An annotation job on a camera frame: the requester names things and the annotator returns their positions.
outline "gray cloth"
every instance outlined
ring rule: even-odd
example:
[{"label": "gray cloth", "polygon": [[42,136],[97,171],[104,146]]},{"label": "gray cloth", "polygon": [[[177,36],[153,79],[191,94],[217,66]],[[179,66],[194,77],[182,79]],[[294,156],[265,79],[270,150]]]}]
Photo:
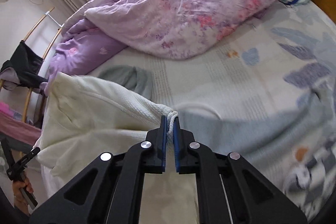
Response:
[{"label": "gray cloth", "polygon": [[306,134],[333,118],[329,90],[314,90],[307,103],[262,121],[222,121],[188,111],[179,111],[181,128],[214,152],[238,152],[256,168],[266,168],[288,153]]},{"label": "gray cloth", "polygon": [[125,65],[117,65],[101,72],[98,78],[108,80],[150,100],[152,98],[152,73],[150,71]]},{"label": "gray cloth", "polygon": [[20,79],[16,71],[11,67],[0,72],[0,80],[4,80],[3,87],[10,91],[14,90],[20,84]]}]

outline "handheld grip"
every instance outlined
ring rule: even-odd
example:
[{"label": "handheld grip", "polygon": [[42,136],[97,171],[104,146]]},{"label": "handheld grip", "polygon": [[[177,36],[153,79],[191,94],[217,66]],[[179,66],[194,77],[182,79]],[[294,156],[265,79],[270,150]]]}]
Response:
[{"label": "handheld grip", "polygon": [[36,199],[35,199],[35,197],[34,197],[34,195],[31,194],[31,193],[29,193],[27,191],[26,187],[25,188],[20,188],[20,192],[21,192],[23,198],[27,201],[27,203],[30,206],[30,208],[32,210],[34,210],[36,208],[37,204],[38,204],[37,201],[36,201]]}]

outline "white wall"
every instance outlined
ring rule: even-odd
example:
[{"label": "white wall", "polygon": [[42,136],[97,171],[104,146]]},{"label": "white wall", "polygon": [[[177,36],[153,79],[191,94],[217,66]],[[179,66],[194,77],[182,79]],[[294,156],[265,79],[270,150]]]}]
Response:
[{"label": "white wall", "polygon": [[[54,3],[50,0],[8,0],[5,3],[0,3],[0,66],[8,60],[13,54],[19,42],[26,36],[29,30],[35,23],[48,11],[54,7]],[[67,16],[64,15],[58,8],[55,8],[51,15],[62,24]],[[42,56],[49,42],[52,40],[58,30],[58,26],[49,17],[47,17],[33,34],[26,41],[26,44],[31,49]],[[42,66],[40,75],[44,76],[48,60],[52,57],[54,51],[51,51],[44,65]],[[4,88],[0,92],[0,100],[6,102],[14,110],[22,113],[24,101],[28,89],[17,87],[9,92]],[[33,94],[29,106],[28,117],[33,119],[34,110],[36,107],[38,95]]]}]

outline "mattress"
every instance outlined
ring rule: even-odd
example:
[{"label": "mattress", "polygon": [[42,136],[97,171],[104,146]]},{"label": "mattress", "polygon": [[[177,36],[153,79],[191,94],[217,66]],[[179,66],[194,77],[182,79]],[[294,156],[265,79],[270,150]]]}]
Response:
[{"label": "mattress", "polygon": [[[155,103],[220,119],[263,120],[297,109],[314,87],[326,88],[336,98],[335,41],[336,25],[314,3],[287,7],[276,2],[264,17],[250,18],[200,56],[174,61],[127,48],[89,75],[98,76],[113,65],[137,66],[152,72]],[[329,134],[316,130],[284,148],[286,154],[271,165],[258,169],[283,190],[293,168],[309,161]],[[51,196],[62,182],[49,172],[42,167]],[[309,218],[331,194],[335,174],[336,168],[325,179],[328,184],[322,193],[309,204],[307,193],[291,197],[296,204],[302,203]]]}]

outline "wooden rack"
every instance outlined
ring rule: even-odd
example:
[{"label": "wooden rack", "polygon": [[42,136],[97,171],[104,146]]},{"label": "wooden rack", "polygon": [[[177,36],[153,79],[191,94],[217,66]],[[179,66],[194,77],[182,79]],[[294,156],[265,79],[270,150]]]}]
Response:
[{"label": "wooden rack", "polygon": [[[26,42],[26,40],[28,39],[28,37],[33,33],[33,31],[37,28],[38,25],[40,25],[40,23],[47,17],[51,17],[50,15],[50,12],[54,10],[54,7],[51,8],[49,11],[47,11],[43,17],[41,17],[41,19],[34,25],[34,27],[27,33],[27,35],[24,37],[23,39],[23,42]],[[59,36],[59,34],[61,33],[61,30],[62,30],[62,26],[59,25],[60,28],[58,29],[58,32],[56,33],[56,35],[53,37],[53,39],[51,40],[51,42],[49,43],[47,49],[45,50],[43,56],[42,56],[42,59],[45,60],[51,47],[53,46],[53,44],[55,43],[57,37]],[[0,80],[0,91],[3,87],[3,84],[4,84],[4,80]],[[24,110],[23,110],[23,113],[22,113],[22,121],[23,122],[26,122],[27,120],[27,112],[28,112],[28,107],[29,107],[29,102],[30,102],[30,98],[31,98],[31,95],[32,95],[32,91],[33,91],[33,88],[30,88],[28,90],[28,93],[27,93],[27,96],[26,96],[26,100],[25,100],[25,106],[24,106]]]}]

